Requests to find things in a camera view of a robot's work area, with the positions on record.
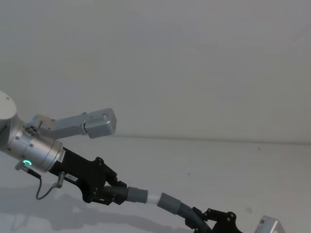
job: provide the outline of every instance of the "black clamp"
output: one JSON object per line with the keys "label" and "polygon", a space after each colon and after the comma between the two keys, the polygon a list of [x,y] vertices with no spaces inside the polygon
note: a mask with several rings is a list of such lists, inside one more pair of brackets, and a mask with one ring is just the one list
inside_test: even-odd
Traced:
{"label": "black clamp", "polygon": [[[114,172],[104,162],[102,166],[104,167],[106,173],[106,182],[108,184],[110,184],[111,186],[127,187],[126,183],[118,181],[116,172]],[[101,190],[92,198],[92,201],[104,205],[110,205],[112,202],[121,205],[123,202],[126,201],[126,196],[118,194],[109,194]]]}
{"label": "black clamp", "polygon": [[63,160],[56,161],[49,172],[56,176],[64,172],[65,180],[81,190],[85,202],[104,205],[115,202],[120,205],[126,201],[126,197],[122,195],[110,195],[103,191],[106,183],[122,187],[126,187],[126,184],[118,181],[116,172],[108,167],[102,158],[97,157],[94,161],[89,161],[67,148],[63,150],[65,151]]}
{"label": "black clamp", "polygon": [[[206,212],[202,213],[195,207],[192,209],[202,220],[206,222],[208,220],[216,222],[212,229],[212,233],[242,233],[236,225],[237,216],[233,212],[225,213],[218,210],[208,209]],[[203,233],[190,219],[186,219],[185,223],[188,227],[194,229],[195,233]]]}

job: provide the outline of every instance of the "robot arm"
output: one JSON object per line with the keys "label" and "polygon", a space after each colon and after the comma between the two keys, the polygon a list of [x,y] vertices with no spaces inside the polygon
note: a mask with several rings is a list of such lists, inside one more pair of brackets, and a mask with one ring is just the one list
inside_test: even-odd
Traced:
{"label": "robot arm", "polygon": [[[57,140],[78,134],[87,134],[90,138],[113,134],[117,120],[112,109],[83,113],[61,120],[36,115],[26,123],[17,116],[13,100],[1,91],[0,109],[0,150],[19,160],[16,169],[22,169],[40,179],[37,199],[44,198],[55,187],[61,188],[63,180],[66,180],[80,188],[83,200],[88,203],[152,203],[183,217],[186,225],[194,229],[195,233],[241,233],[236,227],[236,215],[233,212],[208,209],[202,213],[165,193],[154,196],[147,190],[127,187],[125,183],[118,181],[116,172],[102,158],[86,160]],[[38,194],[42,184],[41,176],[32,167],[58,176],[57,182],[40,198]],[[207,225],[208,220],[216,221],[213,229]],[[256,233],[270,233],[268,230],[271,227],[267,222],[262,219],[261,227],[258,227]]]}

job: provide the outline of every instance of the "flexible hose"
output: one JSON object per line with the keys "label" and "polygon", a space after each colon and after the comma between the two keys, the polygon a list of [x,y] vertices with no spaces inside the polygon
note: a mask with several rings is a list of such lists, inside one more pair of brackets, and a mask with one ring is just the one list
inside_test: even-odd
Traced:
{"label": "flexible hose", "polygon": [[127,198],[128,187],[122,186],[104,186],[103,191],[109,194],[121,195]]}
{"label": "flexible hose", "polygon": [[191,219],[205,233],[212,232],[211,228],[193,211],[193,209],[184,203],[180,203],[177,215],[183,217],[184,219]]}

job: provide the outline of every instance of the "white wall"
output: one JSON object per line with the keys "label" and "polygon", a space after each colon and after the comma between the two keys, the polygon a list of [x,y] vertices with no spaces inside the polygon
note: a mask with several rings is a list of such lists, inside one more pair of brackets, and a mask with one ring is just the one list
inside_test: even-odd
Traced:
{"label": "white wall", "polygon": [[1,0],[0,89],[29,118],[111,106],[117,135],[310,143],[310,8]]}
{"label": "white wall", "polygon": [[[103,157],[128,185],[202,210],[235,212],[244,233],[253,232],[262,215],[279,218],[289,233],[311,232],[311,146],[82,136],[64,142],[89,160]],[[38,180],[14,165],[1,154],[0,232],[190,233],[181,218],[153,205],[85,204],[67,182],[36,201]],[[43,189],[54,180],[45,174]]]}

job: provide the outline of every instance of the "black connector plug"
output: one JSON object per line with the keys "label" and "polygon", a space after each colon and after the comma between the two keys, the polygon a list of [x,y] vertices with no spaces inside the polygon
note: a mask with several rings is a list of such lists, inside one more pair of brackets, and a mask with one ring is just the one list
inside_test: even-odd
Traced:
{"label": "black connector plug", "polygon": [[38,179],[41,179],[41,175],[39,173],[35,172],[34,170],[30,169],[30,168],[28,169],[27,173],[38,178]]}

